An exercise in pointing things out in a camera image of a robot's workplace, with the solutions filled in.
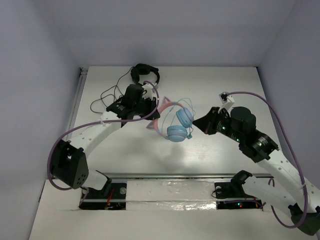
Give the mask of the pink blue cat-ear headphones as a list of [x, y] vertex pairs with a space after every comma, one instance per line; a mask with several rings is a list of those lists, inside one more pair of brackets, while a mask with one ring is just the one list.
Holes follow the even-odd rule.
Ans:
[[158, 112], [160, 114], [164, 113], [165, 116], [151, 121], [146, 129], [155, 131], [165, 140], [174, 143], [190, 140], [193, 137], [193, 121], [196, 112], [190, 98], [184, 97], [172, 101], [165, 96]]

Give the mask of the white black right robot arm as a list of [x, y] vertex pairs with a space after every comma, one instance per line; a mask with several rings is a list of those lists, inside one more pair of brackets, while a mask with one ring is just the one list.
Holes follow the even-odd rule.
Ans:
[[231, 180], [231, 192], [238, 197], [256, 197], [279, 210], [292, 221], [292, 227], [313, 236], [320, 229], [320, 191], [284, 156], [279, 146], [256, 129], [256, 117], [246, 107], [230, 112], [212, 107], [203, 117], [193, 121], [206, 135], [220, 133], [238, 143], [239, 150], [265, 169], [283, 187], [279, 190], [247, 171], [238, 172]]

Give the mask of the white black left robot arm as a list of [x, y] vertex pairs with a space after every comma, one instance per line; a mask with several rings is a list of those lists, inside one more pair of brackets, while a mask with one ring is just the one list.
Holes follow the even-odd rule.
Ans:
[[[111, 193], [111, 179], [98, 170], [89, 169], [87, 160], [93, 150], [126, 123], [159, 118], [157, 83], [131, 84], [125, 94], [110, 104], [99, 119], [75, 127], [60, 136], [50, 150], [47, 177], [58, 190], [88, 189], [100, 197]], [[58, 186], [56, 178], [67, 186]]]

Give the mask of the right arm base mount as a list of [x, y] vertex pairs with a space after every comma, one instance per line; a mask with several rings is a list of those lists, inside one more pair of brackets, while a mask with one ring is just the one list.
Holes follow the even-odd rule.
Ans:
[[218, 210], [240, 210], [240, 209], [260, 209], [266, 203], [255, 196], [248, 195], [243, 190], [246, 180], [253, 175], [245, 170], [239, 171], [230, 181], [217, 182], [211, 197], [217, 200]]

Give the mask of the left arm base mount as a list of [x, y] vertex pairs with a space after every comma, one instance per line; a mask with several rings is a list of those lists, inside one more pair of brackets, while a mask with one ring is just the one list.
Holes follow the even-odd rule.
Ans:
[[81, 210], [126, 210], [127, 182], [107, 178], [101, 190], [91, 187], [82, 189], [79, 208]]

